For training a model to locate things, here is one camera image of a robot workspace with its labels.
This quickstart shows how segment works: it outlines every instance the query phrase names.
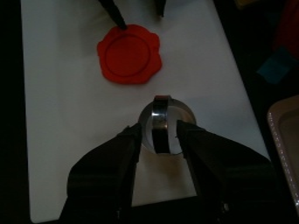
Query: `white surface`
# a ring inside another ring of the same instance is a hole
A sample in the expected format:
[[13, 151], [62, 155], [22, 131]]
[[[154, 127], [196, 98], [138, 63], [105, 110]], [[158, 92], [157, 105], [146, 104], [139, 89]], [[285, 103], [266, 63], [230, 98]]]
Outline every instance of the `white surface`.
[[[97, 46], [114, 23], [97, 0], [22, 1], [34, 222], [59, 218], [71, 167], [137, 123], [155, 95], [185, 102], [204, 128], [268, 156], [213, 1], [167, 1], [163, 20], [151, 0], [117, 4], [127, 23], [161, 37], [163, 69], [141, 86], [118, 85], [101, 74]], [[193, 195], [183, 157], [142, 150], [134, 204]]]

